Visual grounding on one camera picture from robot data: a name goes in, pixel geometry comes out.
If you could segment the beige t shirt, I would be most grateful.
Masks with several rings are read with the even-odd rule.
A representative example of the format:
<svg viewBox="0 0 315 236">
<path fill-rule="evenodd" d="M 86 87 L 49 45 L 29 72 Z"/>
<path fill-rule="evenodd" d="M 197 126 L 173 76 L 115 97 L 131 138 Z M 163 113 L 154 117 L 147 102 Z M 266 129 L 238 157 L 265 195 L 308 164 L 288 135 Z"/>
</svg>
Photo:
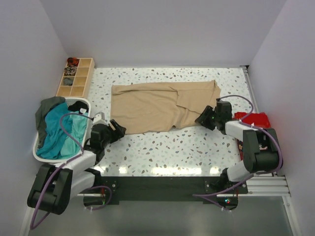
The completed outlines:
<svg viewBox="0 0 315 236">
<path fill-rule="evenodd" d="M 116 85 L 111 89 L 110 117 L 127 134 L 167 132 L 196 125 L 206 106 L 221 93 L 217 82 L 159 82 Z"/>
</svg>

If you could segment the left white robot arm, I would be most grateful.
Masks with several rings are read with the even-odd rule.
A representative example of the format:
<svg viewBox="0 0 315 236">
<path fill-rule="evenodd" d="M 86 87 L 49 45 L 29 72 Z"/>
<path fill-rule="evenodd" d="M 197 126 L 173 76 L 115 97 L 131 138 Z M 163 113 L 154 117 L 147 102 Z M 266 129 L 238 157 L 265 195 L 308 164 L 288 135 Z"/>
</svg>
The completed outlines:
<svg viewBox="0 0 315 236">
<path fill-rule="evenodd" d="M 110 124 L 94 124 L 89 143 L 83 153 L 56 164 L 43 164 L 35 177 L 27 198 L 27 205 L 49 213 L 60 215 L 71 198 L 89 190 L 98 192 L 102 187 L 100 171 L 94 170 L 105 155 L 105 148 L 125 136 L 126 128 L 115 120 Z"/>
</svg>

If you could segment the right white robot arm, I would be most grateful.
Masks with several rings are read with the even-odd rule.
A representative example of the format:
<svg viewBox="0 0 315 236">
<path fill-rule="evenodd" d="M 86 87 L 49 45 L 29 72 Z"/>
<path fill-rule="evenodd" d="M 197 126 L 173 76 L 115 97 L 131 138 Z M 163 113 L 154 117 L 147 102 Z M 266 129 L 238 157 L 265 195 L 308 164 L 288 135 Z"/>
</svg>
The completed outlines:
<svg viewBox="0 0 315 236">
<path fill-rule="evenodd" d="M 231 193 L 254 175 L 277 172 L 283 165 L 283 155 L 275 129 L 246 124 L 242 119 L 232 118 L 232 106 L 227 101 L 217 100 L 216 107 L 207 106 L 195 123 L 210 129 L 217 129 L 243 144 L 243 159 L 226 168 L 219 180 L 212 184 L 214 193 L 205 196 Z"/>
</svg>

